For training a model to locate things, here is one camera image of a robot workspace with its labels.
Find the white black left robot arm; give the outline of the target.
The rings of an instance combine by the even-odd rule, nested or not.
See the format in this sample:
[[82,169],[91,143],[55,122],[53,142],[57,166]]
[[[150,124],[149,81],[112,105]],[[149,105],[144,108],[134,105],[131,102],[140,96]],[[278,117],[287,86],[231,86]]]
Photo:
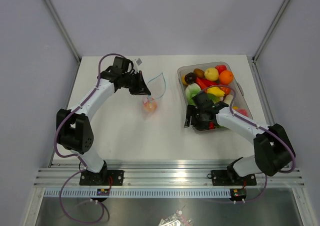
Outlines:
[[103,185],[109,178],[107,163],[94,148],[92,121],[104,103],[118,90],[128,89],[131,95],[150,96],[143,74],[136,64],[120,54],[111,66],[102,70],[98,63],[95,86],[70,109],[60,109],[56,114],[56,132],[53,140],[55,153],[61,158],[77,157],[83,165],[81,185]]

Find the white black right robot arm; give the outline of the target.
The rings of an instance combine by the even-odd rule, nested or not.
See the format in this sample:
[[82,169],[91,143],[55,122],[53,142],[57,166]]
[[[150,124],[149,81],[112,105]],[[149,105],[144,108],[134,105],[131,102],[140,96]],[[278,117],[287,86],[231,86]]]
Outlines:
[[225,127],[245,138],[253,145],[254,154],[240,157],[220,173],[212,173],[212,180],[223,185],[241,185],[255,174],[274,176],[284,166],[295,164],[296,155],[283,126],[263,125],[233,110],[223,101],[214,103],[204,91],[193,97],[194,104],[187,105],[185,127],[207,131]]

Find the clear zip top bag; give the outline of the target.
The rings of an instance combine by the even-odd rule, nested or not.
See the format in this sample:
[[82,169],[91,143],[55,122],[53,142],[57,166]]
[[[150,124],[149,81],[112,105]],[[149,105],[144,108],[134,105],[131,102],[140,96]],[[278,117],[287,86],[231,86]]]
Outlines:
[[146,113],[143,110],[143,102],[142,102],[142,116],[145,120],[148,120],[149,118],[152,118],[156,114],[160,112],[161,106],[162,106],[162,98],[166,93],[167,90],[167,82],[164,73],[158,74],[156,77],[150,79],[147,82],[147,87],[151,92],[151,95],[143,96],[142,101],[146,98],[153,98],[157,103],[157,109],[153,113]]

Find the orange pink toy peach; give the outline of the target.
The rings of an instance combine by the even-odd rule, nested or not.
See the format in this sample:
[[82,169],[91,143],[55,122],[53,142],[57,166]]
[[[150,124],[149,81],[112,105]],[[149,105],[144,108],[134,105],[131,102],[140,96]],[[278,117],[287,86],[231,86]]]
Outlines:
[[153,113],[157,109],[157,103],[153,98],[146,98],[142,102],[142,108],[146,113]]

